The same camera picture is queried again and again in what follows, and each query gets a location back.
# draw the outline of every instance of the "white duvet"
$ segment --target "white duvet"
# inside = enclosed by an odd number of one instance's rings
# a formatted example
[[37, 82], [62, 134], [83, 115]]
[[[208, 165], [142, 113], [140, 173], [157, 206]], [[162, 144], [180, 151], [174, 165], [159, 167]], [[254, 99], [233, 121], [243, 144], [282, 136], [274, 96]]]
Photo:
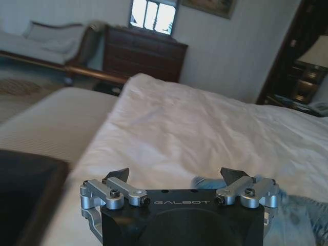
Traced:
[[137, 75], [70, 175], [44, 245], [100, 245], [81, 217], [79, 185], [125, 167], [144, 189], [187, 189], [229, 167], [328, 202], [328, 119]]

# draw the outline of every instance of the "logo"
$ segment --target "logo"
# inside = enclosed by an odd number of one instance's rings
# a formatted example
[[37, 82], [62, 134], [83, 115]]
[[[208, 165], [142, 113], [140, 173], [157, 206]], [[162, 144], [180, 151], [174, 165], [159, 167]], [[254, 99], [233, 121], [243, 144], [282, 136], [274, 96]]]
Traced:
[[184, 205], [184, 204], [209, 204], [210, 201], [155, 201], [155, 205], [167, 205], [167, 204], [176, 204], [176, 205]]

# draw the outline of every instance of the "picture frame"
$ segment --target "picture frame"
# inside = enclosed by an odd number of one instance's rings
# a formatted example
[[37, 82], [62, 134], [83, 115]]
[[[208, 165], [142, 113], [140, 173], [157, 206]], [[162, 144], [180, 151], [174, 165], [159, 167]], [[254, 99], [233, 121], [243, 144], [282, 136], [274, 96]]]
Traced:
[[237, 0], [182, 0], [182, 5], [230, 19]]

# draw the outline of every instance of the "white sofa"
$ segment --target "white sofa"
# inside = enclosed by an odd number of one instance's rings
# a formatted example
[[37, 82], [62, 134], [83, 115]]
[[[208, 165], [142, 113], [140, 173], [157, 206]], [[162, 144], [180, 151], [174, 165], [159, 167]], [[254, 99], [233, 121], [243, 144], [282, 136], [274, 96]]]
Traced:
[[0, 56], [63, 69], [95, 54], [105, 23], [49, 26], [31, 22], [23, 35], [0, 31]]

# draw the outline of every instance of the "wall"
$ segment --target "wall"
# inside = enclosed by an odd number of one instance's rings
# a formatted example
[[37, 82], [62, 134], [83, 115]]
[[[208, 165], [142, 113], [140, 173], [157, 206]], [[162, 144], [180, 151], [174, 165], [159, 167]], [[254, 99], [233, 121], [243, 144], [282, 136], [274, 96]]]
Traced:
[[324, 78], [312, 102], [325, 101], [328, 103], [328, 75]]
[[[300, 1], [238, 0], [231, 20], [181, 6], [174, 38], [189, 50], [180, 82], [255, 102]], [[0, 0], [0, 23], [17, 34], [30, 19], [126, 25], [129, 8], [130, 0]], [[101, 54], [91, 67], [100, 67]]]

